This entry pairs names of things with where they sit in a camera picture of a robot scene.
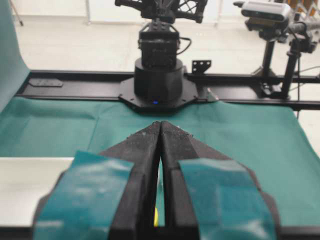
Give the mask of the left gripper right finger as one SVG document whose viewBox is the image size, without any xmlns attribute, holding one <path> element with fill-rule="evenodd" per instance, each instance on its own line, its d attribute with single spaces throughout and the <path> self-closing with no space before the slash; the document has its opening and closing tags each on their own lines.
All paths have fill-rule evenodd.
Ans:
<svg viewBox="0 0 320 240">
<path fill-rule="evenodd" d="M 278 240 L 274 198 L 253 170 L 163 121 L 165 223 L 184 240 Z"/>
</svg>

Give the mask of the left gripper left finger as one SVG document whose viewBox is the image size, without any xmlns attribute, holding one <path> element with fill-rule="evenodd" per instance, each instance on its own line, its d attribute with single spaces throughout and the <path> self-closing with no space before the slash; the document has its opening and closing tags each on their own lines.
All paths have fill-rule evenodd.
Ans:
<svg viewBox="0 0 320 240">
<path fill-rule="evenodd" d="M 154 226 L 160 123 L 91 154 L 78 151 L 38 204 L 35 240 L 138 240 Z"/>
</svg>

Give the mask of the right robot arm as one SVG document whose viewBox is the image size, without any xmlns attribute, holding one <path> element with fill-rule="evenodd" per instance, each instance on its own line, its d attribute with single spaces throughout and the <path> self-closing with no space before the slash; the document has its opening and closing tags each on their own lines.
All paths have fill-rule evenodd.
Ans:
<svg viewBox="0 0 320 240">
<path fill-rule="evenodd" d="M 186 77 L 180 44 L 183 37 L 173 26 L 176 19 L 202 23 L 205 0 L 117 0 L 115 5 L 140 11 L 150 19 L 139 31 L 141 57 L 135 61 L 132 78 L 120 83 L 119 99 L 136 111 L 166 112 L 190 103 L 216 102 L 210 89 L 203 98 L 197 86 Z"/>
</svg>

